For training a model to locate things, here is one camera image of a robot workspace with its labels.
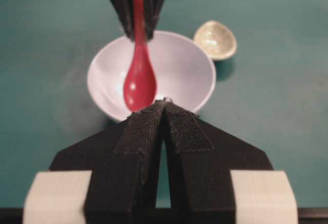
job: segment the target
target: white bowl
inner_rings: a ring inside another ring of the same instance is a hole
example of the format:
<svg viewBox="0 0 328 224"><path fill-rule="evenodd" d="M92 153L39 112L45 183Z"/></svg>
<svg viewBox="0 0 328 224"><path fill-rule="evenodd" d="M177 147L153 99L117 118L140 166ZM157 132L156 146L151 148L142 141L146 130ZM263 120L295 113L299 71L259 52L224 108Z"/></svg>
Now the white bowl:
<svg viewBox="0 0 328 224"><path fill-rule="evenodd" d="M155 31L148 44L157 80L156 99L169 97L197 113L213 93L216 72L211 59L192 40L171 32ZM93 58L87 83L93 101L107 115L122 121L131 114L123 98L123 84L134 43L120 37Z"/></svg>

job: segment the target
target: spoon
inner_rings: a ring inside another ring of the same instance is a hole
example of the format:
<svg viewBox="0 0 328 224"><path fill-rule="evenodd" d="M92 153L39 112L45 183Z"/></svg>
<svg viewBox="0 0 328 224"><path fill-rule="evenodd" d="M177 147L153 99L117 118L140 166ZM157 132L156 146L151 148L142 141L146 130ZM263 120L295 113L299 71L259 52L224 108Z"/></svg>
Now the spoon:
<svg viewBox="0 0 328 224"><path fill-rule="evenodd" d="M154 101L156 78L148 55L144 0L133 0L133 12L135 48L123 93L127 107L131 111L136 111Z"/></svg>

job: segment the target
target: teal table surface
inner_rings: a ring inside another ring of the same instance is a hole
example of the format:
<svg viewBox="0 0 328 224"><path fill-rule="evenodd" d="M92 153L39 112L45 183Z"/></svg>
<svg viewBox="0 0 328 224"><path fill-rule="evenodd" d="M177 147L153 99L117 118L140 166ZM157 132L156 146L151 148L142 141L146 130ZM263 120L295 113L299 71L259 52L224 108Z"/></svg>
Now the teal table surface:
<svg viewBox="0 0 328 224"><path fill-rule="evenodd" d="M58 150L114 124L86 74L123 31L109 0L0 0L0 14L0 207L22 207ZM215 64L201 118L266 151L299 207L328 207L328 0L166 0L157 28L192 37L211 19L238 51Z"/></svg>

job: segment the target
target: spoon handle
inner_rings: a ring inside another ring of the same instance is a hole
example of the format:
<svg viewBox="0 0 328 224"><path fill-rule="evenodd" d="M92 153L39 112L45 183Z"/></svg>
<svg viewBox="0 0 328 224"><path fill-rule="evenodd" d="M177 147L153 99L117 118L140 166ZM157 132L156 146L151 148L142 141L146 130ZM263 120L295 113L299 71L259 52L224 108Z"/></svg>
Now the spoon handle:
<svg viewBox="0 0 328 224"><path fill-rule="evenodd" d="M147 43L145 34L144 0L133 0L134 38L135 44Z"/></svg>

